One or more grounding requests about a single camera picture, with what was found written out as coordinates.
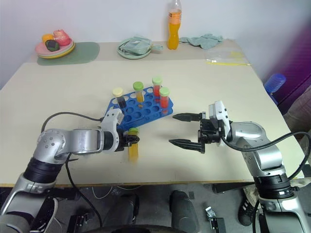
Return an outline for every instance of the bottle cap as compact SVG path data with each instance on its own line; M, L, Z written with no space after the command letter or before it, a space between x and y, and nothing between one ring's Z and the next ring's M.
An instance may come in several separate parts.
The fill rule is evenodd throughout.
M154 85L161 85L162 83L162 77L161 76L155 76L152 78L152 83Z
M140 91L140 90L144 89L144 84L142 84L142 82L135 82L135 83L133 83L133 88L136 91Z
M139 130L138 130L138 128L130 128L129 130L128 130L129 132L139 132Z
M123 89L121 87L117 87L115 89L112 90L112 94L115 96L115 97L120 97L123 95Z
M167 87L162 87L160 88L160 95L165 97L165 96L169 96L170 94L170 90Z

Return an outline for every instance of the black shoe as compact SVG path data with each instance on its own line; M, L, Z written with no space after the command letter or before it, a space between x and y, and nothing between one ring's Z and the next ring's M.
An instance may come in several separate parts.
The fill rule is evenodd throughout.
M241 203L241 206L239 208L239 213L238 213L239 222L243 226L247 227L247 226L250 226L252 224L253 211L254 211L254 207L251 205L251 203L245 197Z

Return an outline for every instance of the test tube rack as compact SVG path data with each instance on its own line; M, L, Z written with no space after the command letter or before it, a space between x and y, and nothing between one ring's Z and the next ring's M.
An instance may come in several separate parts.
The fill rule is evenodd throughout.
M160 102L156 101L156 98L153 94L153 87L147 87L143 90L144 93L144 102L143 107L139 108L138 102L136 100L135 92L124 94L126 100L126 107L121 108L124 118L117 128L122 130L129 130L133 127L138 127L140 125L149 123L151 121L160 119L167 115L173 113L173 102L169 99L169 107L162 109L160 107ZM110 109L120 108L116 98L110 100L106 113Z

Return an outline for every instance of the green placemat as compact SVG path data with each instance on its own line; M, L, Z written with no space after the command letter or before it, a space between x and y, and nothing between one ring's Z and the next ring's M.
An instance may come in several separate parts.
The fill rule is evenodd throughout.
M82 64L93 61L99 53L99 44L95 42L75 43L75 48L64 57L44 59L38 57L37 63L41 66Z

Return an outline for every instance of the green cap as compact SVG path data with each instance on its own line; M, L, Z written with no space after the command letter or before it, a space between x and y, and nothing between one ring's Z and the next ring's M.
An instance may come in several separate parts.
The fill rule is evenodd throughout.
M161 76L155 76L152 78L152 83L154 85L161 85L162 83L162 77Z
M170 90L167 87L160 88L160 95L161 96L169 96Z
M133 88L136 91L140 91L140 90L144 89L144 84L142 84L142 82L135 82L135 83L133 83Z
M135 131L135 132L137 132L137 133L139 132L138 128L130 128L128 131L129 131L129 132Z

